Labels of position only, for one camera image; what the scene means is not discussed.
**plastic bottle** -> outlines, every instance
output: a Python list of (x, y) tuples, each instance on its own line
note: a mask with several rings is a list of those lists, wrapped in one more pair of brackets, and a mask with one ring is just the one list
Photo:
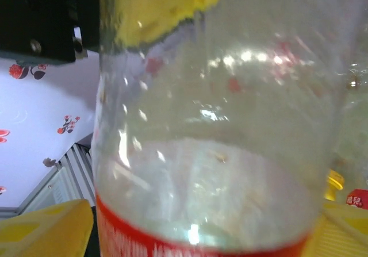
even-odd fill
[(102, 256), (299, 256), (364, 2), (101, 0)]

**yellow object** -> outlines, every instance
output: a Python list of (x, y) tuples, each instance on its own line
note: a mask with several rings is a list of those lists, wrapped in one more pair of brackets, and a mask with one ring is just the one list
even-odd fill
[(87, 200), (0, 222), (0, 257), (83, 257), (93, 226)]
[(368, 210), (326, 201), (302, 257), (368, 257)]
[(174, 29), (197, 10), (218, 0), (109, 0), (101, 2), (103, 24), (116, 30), (116, 42), (125, 46), (151, 43)]
[(325, 198), (334, 201), (336, 199), (336, 192), (343, 190), (343, 186), (345, 183), (344, 178), (339, 173), (331, 170), (329, 172), (329, 176), (327, 177), (327, 191), (325, 194)]

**yellow container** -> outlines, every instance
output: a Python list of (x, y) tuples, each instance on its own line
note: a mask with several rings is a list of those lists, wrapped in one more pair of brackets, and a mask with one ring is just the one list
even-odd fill
[(336, 192), (343, 190), (345, 180), (342, 175), (331, 170), (329, 176), (327, 177), (327, 191), (325, 198), (330, 201), (335, 201)]
[(0, 222), (0, 257), (83, 257), (93, 226), (87, 200)]
[(368, 257), (368, 210), (326, 201), (302, 257)]

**black object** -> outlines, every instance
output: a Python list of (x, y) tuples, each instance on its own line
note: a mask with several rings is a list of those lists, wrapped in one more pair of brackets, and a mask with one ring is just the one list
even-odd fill
[(0, 0), (0, 57), (30, 64), (75, 61), (74, 28), (98, 51), (98, 0)]
[(92, 207), (92, 213), (94, 217), (94, 222), (93, 222), (93, 228), (91, 231), (91, 236), (88, 241), (87, 249), (85, 252), (85, 257), (100, 257), (98, 232), (97, 232), (96, 206)]

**red label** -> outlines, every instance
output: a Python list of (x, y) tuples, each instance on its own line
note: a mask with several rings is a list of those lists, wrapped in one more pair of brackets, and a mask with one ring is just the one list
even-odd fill
[(114, 214), (97, 195), (97, 224), (101, 257), (298, 257), (306, 239), (299, 243), (259, 253), (220, 253), (215, 248), (191, 246), (158, 239), (131, 226)]
[(354, 207), (368, 209), (368, 191), (367, 190), (354, 190), (346, 199), (346, 204)]

